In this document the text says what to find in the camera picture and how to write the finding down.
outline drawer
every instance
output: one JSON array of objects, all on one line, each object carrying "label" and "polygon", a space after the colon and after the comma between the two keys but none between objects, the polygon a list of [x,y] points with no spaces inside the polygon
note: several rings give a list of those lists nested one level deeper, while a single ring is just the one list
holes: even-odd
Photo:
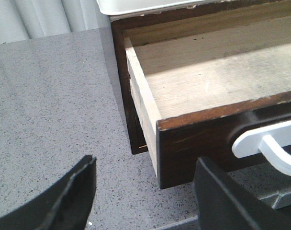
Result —
[{"label": "drawer", "polygon": [[200,156],[226,170],[261,162],[236,159],[232,141],[291,119],[291,0],[124,36],[131,94],[161,188],[192,181]]}]

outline gray countertop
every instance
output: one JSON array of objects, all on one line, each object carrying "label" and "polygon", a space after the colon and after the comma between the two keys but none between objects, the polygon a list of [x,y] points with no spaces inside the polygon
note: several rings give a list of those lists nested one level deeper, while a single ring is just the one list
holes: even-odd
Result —
[{"label": "gray countertop", "polygon": [[[0,216],[92,154],[98,187],[86,229],[196,219],[191,184],[160,190],[148,153],[131,154],[114,53],[102,40],[96,29],[0,45]],[[291,178],[268,165],[231,175],[258,197],[277,193],[278,180],[291,188]]]}]

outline white tray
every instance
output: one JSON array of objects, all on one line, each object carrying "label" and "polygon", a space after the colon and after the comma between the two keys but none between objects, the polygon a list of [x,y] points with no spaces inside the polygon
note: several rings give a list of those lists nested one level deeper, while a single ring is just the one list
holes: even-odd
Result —
[{"label": "white tray", "polygon": [[211,1],[212,0],[97,0],[100,11],[110,16]]}]

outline white curtain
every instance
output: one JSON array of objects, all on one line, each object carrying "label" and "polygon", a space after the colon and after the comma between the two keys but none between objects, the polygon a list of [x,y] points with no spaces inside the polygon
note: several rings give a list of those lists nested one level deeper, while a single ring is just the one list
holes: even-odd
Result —
[{"label": "white curtain", "polygon": [[0,44],[98,28],[96,0],[0,0]]}]

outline black object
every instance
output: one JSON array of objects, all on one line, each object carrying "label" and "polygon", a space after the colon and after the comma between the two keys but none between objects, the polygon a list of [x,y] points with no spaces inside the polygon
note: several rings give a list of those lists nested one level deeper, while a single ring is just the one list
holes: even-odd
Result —
[{"label": "black object", "polygon": [[83,230],[96,190],[96,159],[84,156],[66,175],[0,218],[0,230]]},{"label": "black object", "polygon": [[209,158],[199,158],[194,190],[202,230],[291,230],[291,206],[273,210]]}]

